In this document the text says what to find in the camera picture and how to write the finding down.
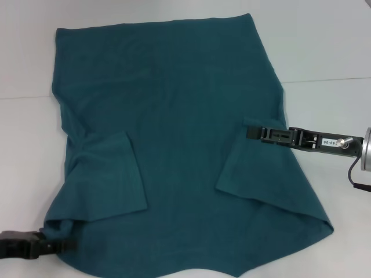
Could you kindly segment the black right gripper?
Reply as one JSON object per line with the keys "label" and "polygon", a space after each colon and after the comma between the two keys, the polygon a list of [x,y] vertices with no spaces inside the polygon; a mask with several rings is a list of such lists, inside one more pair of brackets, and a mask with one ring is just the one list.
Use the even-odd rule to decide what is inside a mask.
{"label": "black right gripper", "polygon": [[350,136],[309,131],[298,127],[280,130],[270,127],[248,126],[246,132],[246,138],[260,140],[268,144],[291,145],[293,143],[291,148],[301,151],[357,157],[362,153],[364,138],[352,136],[354,139],[352,142],[345,142],[342,147],[337,145],[338,140],[345,140],[348,137]]}

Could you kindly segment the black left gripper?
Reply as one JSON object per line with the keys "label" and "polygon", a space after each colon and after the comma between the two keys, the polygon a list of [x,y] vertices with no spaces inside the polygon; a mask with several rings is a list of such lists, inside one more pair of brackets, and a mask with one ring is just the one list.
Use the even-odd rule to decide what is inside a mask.
{"label": "black left gripper", "polygon": [[[37,259],[41,254],[41,240],[43,236],[39,232],[3,231],[1,232],[1,259]],[[42,255],[60,254],[76,248],[77,242],[72,239],[42,241]]]}

